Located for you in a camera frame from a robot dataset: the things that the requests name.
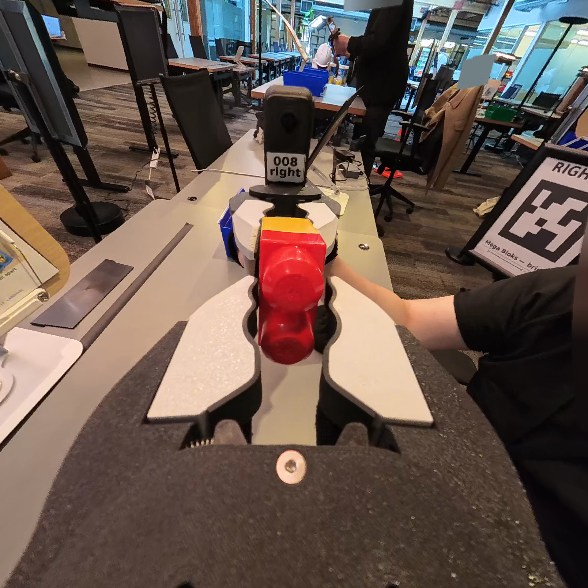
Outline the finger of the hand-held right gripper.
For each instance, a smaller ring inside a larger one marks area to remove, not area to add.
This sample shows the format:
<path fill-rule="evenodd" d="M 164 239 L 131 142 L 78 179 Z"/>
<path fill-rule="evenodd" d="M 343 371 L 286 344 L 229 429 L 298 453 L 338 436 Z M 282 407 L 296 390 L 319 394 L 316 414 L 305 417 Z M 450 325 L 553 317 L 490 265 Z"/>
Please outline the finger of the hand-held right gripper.
<path fill-rule="evenodd" d="M 265 201 L 232 201 L 233 239 L 237 260 L 244 268 L 254 268 L 264 216 Z"/>
<path fill-rule="evenodd" d="M 328 265 L 338 254 L 339 218 L 327 204 L 309 204 L 309 220 L 326 243 L 325 265 Z"/>

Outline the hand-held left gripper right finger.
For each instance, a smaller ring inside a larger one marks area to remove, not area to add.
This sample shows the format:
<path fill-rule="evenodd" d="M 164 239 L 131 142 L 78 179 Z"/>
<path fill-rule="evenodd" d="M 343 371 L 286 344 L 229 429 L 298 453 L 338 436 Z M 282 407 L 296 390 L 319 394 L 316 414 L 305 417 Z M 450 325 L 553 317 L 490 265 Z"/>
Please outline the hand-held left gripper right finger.
<path fill-rule="evenodd" d="M 371 417 L 434 423 L 393 319 L 339 277 L 328 280 L 336 328 L 323 352 L 325 382 Z"/>

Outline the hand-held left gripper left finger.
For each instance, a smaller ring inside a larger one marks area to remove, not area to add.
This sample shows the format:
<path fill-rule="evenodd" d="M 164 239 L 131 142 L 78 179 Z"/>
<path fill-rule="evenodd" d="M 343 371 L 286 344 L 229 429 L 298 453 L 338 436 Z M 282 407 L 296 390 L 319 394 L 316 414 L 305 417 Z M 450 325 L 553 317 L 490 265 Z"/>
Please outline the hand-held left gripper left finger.
<path fill-rule="evenodd" d="M 187 321 L 146 414 L 150 422 L 187 422 L 261 382 L 261 354 L 247 321 L 256 317 L 245 276 L 210 298 Z"/>

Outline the blue plastic bin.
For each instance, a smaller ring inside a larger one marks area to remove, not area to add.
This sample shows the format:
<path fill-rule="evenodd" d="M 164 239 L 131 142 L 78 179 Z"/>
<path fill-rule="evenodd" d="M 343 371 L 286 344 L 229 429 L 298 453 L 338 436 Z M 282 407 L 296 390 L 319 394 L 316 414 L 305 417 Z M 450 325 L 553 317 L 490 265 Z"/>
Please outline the blue plastic bin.
<path fill-rule="evenodd" d="M 219 219 L 218 225 L 222 234 L 226 257 L 243 267 L 243 264 L 239 261 L 239 250 L 234 237 L 232 213 L 229 205 Z"/>

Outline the yellow toy block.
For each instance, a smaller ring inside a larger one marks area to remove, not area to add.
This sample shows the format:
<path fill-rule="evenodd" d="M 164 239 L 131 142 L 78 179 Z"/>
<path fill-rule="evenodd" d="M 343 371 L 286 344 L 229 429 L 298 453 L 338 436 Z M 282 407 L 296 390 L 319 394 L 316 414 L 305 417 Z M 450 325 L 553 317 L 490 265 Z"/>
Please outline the yellow toy block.
<path fill-rule="evenodd" d="M 264 217 L 261 231 L 319 234 L 310 219 L 298 217 Z"/>

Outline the red two-stud toy block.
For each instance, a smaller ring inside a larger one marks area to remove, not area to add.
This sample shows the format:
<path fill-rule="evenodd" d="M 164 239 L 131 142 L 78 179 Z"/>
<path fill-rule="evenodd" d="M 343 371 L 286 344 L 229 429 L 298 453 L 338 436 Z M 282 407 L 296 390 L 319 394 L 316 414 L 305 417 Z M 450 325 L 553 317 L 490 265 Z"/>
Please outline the red two-stud toy block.
<path fill-rule="evenodd" d="M 263 354 L 297 364 L 313 351 L 318 303 L 325 290 L 326 243 L 310 224 L 286 231 L 268 219 L 259 243 L 259 329 Z"/>

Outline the person's right forearm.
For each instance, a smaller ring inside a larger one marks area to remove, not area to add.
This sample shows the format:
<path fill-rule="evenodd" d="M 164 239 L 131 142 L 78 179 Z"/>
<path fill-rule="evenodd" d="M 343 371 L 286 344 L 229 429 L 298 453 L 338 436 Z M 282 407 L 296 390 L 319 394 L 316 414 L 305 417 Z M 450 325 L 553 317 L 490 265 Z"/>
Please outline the person's right forearm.
<path fill-rule="evenodd" d="M 402 299 L 351 269 L 340 257 L 325 268 L 328 277 L 338 277 L 377 304 L 392 320 L 402 326 L 428 350 L 465 351 L 458 327 L 454 297 Z"/>

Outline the grey desk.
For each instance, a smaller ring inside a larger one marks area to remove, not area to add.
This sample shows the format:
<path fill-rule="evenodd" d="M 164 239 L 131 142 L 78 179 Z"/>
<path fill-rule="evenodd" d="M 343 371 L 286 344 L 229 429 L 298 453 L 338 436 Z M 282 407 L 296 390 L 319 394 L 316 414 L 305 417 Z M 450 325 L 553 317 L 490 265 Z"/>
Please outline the grey desk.
<path fill-rule="evenodd" d="M 37 327 L 24 322 L 26 334 L 51 334 L 82 343 L 82 355 L 48 393 L 26 409 L 24 420 L 1 445 L 1 587 L 24 555 L 40 520 L 41 512 L 63 461 L 92 413 L 107 394 L 125 378 L 142 358 L 175 325 L 184 322 L 209 298 L 239 281 L 243 270 L 227 260 L 217 219 L 229 198 L 240 188 L 261 183 L 246 176 L 205 172 L 191 181 L 180 195 L 170 201 L 156 201 L 136 214 L 76 261 L 70 280 L 57 296 L 63 298 L 83 277 L 105 260 L 133 266 L 133 270 L 82 322 L 71 331 L 57 327 Z M 286 522 L 309 525 L 318 507 L 302 502 L 302 485 L 281 482 L 272 464 L 273 481 L 266 472 L 254 474 L 253 466 L 267 457 L 267 446 L 238 448 L 221 445 L 229 455 L 224 461 L 219 451 L 180 450 L 189 424 L 145 423 L 147 409 L 136 410 L 138 418 L 132 433 L 135 440 L 122 441 L 130 432 L 130 417 L 120 424 L 107 425 L 104 418 L 98 431 L 90 434 L 90 447 L 67 478 L 62 497 L 80 482 L 84 489 L 75 496 L 75 504 L 93 506 L 105 482 L 112 490 L 115 511 L 122 513 L 123 498 L 130 500 L 142 527 L 154 522 L 156 515 L 187 510 L 187 504 L 173 506 L 161 499 L 152 506 L 139 504 L 139 491 L 154 495 L 147 486 L 131 481 L 130 463 L 136 469 L 166 464 L 178 456 L 187 457 L 187 469 L 179 482 L 195 482 L 206 493 L 234 490 L 228 510 L 205 515 L 202 532 L 205 546 L 220 533 L 220 523 L 229 523 L 231 543 L 245 538 L 237 531 L 238 515 L 252 513 L 254 528 L 262 523 L 277 524 L 277 516 Z"/>

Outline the blue storage bin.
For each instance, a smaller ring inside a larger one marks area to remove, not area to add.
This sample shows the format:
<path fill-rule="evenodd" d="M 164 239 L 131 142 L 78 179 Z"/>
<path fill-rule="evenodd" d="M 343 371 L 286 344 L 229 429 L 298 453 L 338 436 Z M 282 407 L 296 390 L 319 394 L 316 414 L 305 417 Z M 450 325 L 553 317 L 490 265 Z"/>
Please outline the blue storage bin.
<path fill-rule="evenodd" d="M 321 97 L 329 82 L 329 71 L 305 67 L 304 70 L 289 70 L 283 74 L 283 85 L 308 89 L 313 96 Z"/>

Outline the white hard hat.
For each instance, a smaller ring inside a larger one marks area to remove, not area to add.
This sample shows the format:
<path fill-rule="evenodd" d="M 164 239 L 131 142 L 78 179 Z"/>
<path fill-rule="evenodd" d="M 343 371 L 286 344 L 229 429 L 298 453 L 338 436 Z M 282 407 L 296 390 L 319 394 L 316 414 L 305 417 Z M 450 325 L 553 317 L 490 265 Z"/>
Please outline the white hard hat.
<path fill-rule="evenodd" d="M 316 70 L 330 70 L 332 67 L 338 66 L 339 60 L 334 55 L 331 44 L 328 42 L 321 44 L 313 58 L 312 68 Z"/>

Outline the black panel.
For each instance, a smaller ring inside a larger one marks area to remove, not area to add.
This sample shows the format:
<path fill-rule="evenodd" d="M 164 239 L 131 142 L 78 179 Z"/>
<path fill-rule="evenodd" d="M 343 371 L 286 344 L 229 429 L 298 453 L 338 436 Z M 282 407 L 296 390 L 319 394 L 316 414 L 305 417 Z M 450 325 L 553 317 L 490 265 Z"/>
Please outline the black panel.
<path fill-rule="evenodd" d="M 159 77 L 172 114 L 197 170 L 204 170 L 232 147 L 209 73 Z"/>

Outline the black office chair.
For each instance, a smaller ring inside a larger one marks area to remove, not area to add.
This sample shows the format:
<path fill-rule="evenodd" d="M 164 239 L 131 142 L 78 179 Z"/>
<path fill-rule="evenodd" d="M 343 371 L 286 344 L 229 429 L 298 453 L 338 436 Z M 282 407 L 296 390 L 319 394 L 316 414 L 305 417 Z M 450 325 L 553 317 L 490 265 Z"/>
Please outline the black office chair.
<path fill-rule="evenodd" d="M 443 142 L 443 123 L 433 125 L 424 120 L 425 110 L 432 106 L 436 97 L 437 84 L 436 80 L 426 75 L 421 84 L 420 98 L 417 101 L 415 112 L 410 114 L 400 110 L 392 111 L 393 115 L 402 118 L 400 141 L 380 138 L 376 143 L 376 156 L 380 159 L 378 172 L 383 172 L 388 168 L 390 175 L 383 185 L 369 189 L 371 196 L 380 195 L 375 219 L 378 218 L 383 204 L 386 203 L 389 213 L 385 216 L 385 221 L 392 220 L 393 196 L 408 205 L 406 210 L 408 214 L 413 213 L 415 204 L 392 187 L 394 174 L 401 171 L 427 175 L 437 163 Z"/>

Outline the dark flat plate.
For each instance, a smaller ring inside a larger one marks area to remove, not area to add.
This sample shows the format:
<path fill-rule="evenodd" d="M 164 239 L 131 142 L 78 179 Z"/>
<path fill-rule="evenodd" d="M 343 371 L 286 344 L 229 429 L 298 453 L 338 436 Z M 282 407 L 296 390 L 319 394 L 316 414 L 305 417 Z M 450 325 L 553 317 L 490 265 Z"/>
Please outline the dark flat plate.
<path fill-rule="evenodd" d="M 74 329 L 133 270 L 106 259 L 50 305 L 31 325 Z"/>

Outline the tan coat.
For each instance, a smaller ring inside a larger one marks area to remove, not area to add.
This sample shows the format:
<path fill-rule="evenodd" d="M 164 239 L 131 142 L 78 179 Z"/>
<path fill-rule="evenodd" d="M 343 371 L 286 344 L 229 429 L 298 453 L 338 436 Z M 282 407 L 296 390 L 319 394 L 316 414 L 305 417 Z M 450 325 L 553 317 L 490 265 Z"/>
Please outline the tan coat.
<path fill-rule="evenodd" d="M 427 168 L 426 192 L 442 190 L 469 138 L 484 86 L 445 90 L 424 113 L 419 154 Z"/>

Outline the black floor stand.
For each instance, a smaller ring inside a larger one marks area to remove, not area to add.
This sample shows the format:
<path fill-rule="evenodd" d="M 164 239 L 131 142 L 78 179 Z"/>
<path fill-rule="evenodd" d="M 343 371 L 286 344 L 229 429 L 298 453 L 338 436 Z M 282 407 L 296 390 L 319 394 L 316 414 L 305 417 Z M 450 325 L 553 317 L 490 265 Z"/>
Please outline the black floor stand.
<path fill-rule="evenodd" d="M 89 200 L 62 143 L 49 130 L 40 100 L 33 92 L 32 83 L 23 72 L 3 70 L 2 73 L 28 121 L 37 126 L 73 198 L 74 205 L 64 210 L 60 216 L 62 224 L 75 236 L 91 237 L 95 243 L 100 242 L 103 236 L 124 223 L 122 210 L 113 203 Z"/>

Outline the white stand base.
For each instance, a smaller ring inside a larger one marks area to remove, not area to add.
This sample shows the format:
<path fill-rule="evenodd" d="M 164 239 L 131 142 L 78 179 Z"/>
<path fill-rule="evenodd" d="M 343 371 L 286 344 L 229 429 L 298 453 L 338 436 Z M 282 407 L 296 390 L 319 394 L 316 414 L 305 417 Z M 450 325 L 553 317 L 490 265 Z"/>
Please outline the white stand base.
<path fill-rule="evenodd" d="M 80 358 L 81 342 L 15 327 L 1 356 L 1 441 L 49 393 Z"/>

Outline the black monitor back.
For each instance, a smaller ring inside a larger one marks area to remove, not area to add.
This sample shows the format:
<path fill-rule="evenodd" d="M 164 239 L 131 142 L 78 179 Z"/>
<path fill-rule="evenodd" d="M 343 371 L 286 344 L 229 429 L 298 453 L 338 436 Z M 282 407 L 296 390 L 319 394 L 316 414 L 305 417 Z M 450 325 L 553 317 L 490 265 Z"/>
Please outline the black monitor back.
<path fill-rule="evenodd" d="M 159 84 L 168 74 L 158 10 L 153 6 L 115 5 L 119 34 L 131 81 Z"/>

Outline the black white marker sign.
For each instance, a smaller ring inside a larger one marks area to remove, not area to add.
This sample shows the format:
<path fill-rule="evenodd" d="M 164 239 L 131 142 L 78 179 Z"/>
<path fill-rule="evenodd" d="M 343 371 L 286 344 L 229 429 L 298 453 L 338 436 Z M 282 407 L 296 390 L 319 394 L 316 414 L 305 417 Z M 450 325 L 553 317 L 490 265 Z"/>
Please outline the black white marker sign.
<path fill-rule="evenodd" d="M 587 152 L 547 143 L 462 250 L 513 277 L 577 263 L 587 223 Z"/>

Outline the framed screen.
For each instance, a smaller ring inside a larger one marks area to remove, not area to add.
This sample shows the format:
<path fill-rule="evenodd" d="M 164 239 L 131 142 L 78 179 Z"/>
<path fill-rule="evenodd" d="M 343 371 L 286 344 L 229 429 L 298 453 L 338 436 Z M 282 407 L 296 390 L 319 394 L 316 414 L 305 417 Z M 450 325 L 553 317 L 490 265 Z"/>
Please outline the framed screen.
<path fill-rule="evenodd" d="M 41 14 L 27 1 L 1 1 L 1 70 L 21 104 L 28 92 L 55 140 L 87 147 L 71 84 Z"/>

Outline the black floor lamp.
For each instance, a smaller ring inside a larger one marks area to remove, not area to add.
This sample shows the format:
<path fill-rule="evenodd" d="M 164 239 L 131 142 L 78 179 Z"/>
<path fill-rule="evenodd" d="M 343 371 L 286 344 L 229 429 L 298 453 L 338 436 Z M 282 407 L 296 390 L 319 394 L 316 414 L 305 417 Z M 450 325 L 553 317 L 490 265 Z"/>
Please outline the black floor lamp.
<path fill-rule="evenodd" d="M 586 65 L 587 17 L 564 16 L 546 24 L 517 77 L 525 90 L 518 111 L 553 109 Z"/>

